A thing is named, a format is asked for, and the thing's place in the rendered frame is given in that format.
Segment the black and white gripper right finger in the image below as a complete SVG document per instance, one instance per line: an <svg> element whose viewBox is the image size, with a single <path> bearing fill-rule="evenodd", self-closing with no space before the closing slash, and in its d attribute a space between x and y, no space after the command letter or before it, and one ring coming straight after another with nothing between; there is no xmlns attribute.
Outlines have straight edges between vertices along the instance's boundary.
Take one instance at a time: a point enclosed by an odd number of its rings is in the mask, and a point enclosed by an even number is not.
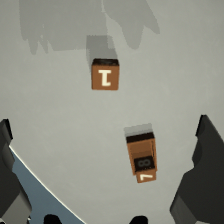
<svg viewBox="0 0 224 224"><path fill-rule="evenodd" d="M195 136L194 168L183 175L170 214L175 224L224 224L224 141L207 115Z"/></svg>

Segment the brown number cube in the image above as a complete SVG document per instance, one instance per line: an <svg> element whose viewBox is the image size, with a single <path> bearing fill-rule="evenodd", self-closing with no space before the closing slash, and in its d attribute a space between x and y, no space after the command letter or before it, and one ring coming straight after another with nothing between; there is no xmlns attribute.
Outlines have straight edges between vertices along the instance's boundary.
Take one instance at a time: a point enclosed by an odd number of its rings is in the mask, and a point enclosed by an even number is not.
<svg viewBox="0 0 224 224"><path fill-rule="evenodd" d="M91 68L92 90L118 90L119 85L118 59L95 58Z"/></svg>
<svg viewBox="0 0 224 224"><path fill-rule="evenodd" d="M153 156L146 156L134 159L137 183L156 180L156 168Z"/></svg>

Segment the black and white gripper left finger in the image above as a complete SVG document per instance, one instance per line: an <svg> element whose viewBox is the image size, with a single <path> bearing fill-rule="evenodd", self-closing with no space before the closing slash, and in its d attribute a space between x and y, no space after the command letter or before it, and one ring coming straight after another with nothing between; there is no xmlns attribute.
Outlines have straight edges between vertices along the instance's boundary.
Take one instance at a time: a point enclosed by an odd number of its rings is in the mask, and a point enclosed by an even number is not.
<svg viewBox="0 0 224 224"><path fill-rule="evenodd" d="M12 139L9 120L3 119L0 122L0 224L30 224L32 206L12 172L15 162L9 147Z"/></svg>

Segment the orange wooden tray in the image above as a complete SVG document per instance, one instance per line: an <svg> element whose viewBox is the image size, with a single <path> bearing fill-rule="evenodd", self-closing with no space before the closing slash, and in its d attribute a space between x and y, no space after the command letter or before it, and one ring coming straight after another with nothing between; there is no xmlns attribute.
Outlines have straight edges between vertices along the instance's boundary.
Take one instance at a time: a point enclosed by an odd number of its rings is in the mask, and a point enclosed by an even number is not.
<svg viewBox="0 0 224 224"><path fill-rule="evenodd" d="M126 137L133 176L135 175L134 159L146 156L153 156L157 171L156 144L153 132L138 134Z"/></svg>

